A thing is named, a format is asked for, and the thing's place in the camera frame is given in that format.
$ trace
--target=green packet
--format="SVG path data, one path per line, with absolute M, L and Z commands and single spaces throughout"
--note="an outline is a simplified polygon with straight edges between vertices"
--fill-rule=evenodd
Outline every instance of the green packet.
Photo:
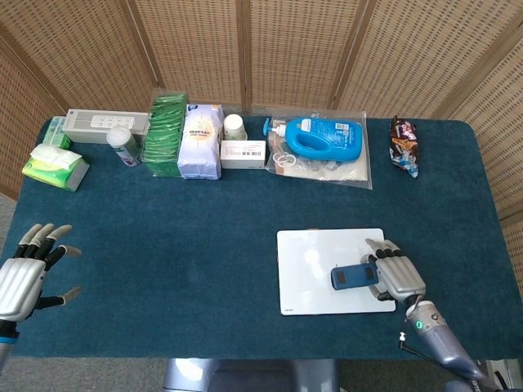
M 47 127 L 42 143 L 45 145 L 54 145 L 59 149 L 69 149 L 71 146 L 71 139 L 64 133 L 62 129 L 64 122 L 65 117 L 53 117 L 49 123 L 49 126 Z

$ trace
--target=blue phone case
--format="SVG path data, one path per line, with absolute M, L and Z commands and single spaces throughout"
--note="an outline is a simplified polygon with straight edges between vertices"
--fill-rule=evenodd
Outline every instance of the blue phone case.
M 337 267 L 330 271 L 334 290 L 365 287 L 378 283 L 378 271 L 370 263 Z

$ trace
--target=white cup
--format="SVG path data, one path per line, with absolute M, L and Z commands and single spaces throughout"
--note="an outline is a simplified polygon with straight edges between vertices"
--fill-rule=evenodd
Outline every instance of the white cup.
M 238 114 L 229 114 L 223 121 L 225 140 L 247 140 L 244 121 Z

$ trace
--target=wooden partition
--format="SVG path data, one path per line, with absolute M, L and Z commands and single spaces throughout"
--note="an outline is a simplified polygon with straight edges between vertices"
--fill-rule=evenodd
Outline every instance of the wooden partition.
M 476 132 L 505 234 L 521 232 L 520 0 L 1 4 L 0 172 L 14 198 L 44 118 L 69 107 L 147 110 L 160 86 L 244 109 L 463 120 Z M 513 258 L 517 242 L 507 241 Z

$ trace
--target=white power strip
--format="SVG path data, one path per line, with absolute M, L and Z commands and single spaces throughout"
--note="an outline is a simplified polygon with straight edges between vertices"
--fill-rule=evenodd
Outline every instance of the white power strip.
M 77 143 L 107 143 L 105 134 L 123 125 L 140 139 L 149 126 L 149 114 L 106 110 L 69 109 L 63 126 L 64 133 Z

